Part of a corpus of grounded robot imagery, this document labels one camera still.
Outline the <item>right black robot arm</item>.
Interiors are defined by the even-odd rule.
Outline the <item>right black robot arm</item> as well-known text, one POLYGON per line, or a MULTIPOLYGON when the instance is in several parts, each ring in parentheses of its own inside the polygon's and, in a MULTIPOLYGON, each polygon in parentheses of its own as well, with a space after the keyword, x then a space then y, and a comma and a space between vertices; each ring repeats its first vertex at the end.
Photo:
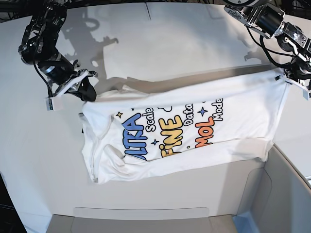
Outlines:
POLYGON ((97 94, 89 78, 97 77, 97 72, 80 69, 79 60, 71 63, 56 48, 71 3, 70 0, 43 1, 25 29, 18 52, 25 64, 35 68, 49 98, 72 94, 82 101, 94 102, 97 94))

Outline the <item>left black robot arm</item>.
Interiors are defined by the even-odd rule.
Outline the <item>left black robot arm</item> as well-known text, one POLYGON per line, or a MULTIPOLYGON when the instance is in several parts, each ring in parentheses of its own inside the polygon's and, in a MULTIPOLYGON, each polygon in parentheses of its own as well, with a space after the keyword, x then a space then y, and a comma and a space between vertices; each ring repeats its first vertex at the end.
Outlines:
POLYGON ((259 34, 257 45, 268 60, 283 69, 279 79, 302 89, 311 99, 311 39, 302 30, 284 21, 285 12, 268 0, 226 0, 224 10, 243 24, 248 31, 259 34))

